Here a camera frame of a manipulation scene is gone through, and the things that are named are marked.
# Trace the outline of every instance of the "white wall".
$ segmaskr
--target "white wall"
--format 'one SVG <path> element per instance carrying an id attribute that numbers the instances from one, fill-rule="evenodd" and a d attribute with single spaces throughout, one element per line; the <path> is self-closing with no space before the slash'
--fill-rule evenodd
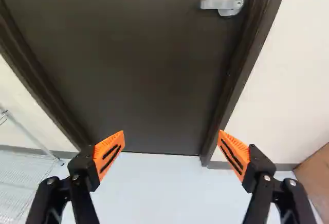
<path id="1" fill-rule="evenodd" d="M 282 0 L 225 129 L 275 163 L 300 163 L 329 142 L 329 5 Z M 225 161 L 217 149 L 212 161 Z"/>
<path id="2" fill-rule="evenodd" d="M 40 108 L 35 99 L 0 55 L 0 105 L 48 149 L 76 152 L 76 148 Z M 36 148 L 10 121 L 0 126 L 0 145 Z"/>

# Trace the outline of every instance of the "screw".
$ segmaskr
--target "screw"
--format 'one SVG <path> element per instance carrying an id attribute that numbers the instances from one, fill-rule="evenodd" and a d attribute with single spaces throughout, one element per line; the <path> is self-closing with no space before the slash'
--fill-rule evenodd
<path id="1" fill-rule="evenodd" d="M 264 179 L 265 179 L 266 181 L 271 181 L 271 178 L 270 178 L 268 175 L 265 175 L 265 176 L 264 176 Z"/>
<path id="2" fill-rule="evenodd" d="M 296 186 L 296 182 L 294 180 L 291 179 L 289 182 L 292 186 Z"/>
<path id="3" fill-rule="evenodd" d="M 77 180 L 78 178 L 79 178 L 79 175 L 74 174 L 73 177 L 72 177 L 72 180 Z"/>
<path id="4" fill-rule="evenodd" d="M 50 178 L 47 180 L 47 184 L 52 184 L 55 180 L 53 178 Z"/>

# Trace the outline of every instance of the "door handle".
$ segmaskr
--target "door handle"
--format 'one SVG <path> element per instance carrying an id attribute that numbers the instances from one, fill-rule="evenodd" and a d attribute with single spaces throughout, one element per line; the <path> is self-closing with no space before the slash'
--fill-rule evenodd
<path id="1" fill-rule="evenodd" d="M 217 9 L 221 16 L 233 16 L 238 14 L 244 4 L 244 0 L 201 0 L 201 9 Z"/>
<path id="2" fill-rule="evenodd" d="M 201 0 L 201 9 L 240 9 L 243 0 Z"/>

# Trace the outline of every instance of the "brown cardboard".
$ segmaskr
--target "brown cardboard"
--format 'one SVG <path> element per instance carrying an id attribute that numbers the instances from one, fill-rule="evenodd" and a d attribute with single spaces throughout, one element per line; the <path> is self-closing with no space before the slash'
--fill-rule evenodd
<path id="1" fill-rule="evenodd" d="M 324 223 L 329 224 L 329 143 L 294 170 Z"/>

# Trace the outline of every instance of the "dark door frame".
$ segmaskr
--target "dark door frame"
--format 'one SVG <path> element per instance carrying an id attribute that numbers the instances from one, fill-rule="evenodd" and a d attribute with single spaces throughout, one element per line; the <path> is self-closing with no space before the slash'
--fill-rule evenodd
<path id="1" fill-rule="evenodd" d="M 218 96 L 213 117 L 205 127 L 200 148 L 203 166 L 216 147 L 218 129 L 224 129 L 262 49 L 281 0 L 249 0 L 240 41 L 231 57 L 223 91 Z M 77 149 L 96 141 L 69 110 L 49 76 L 25 41 L 4 0 L 0 0 L 0 53 L 18 78 Z"/>

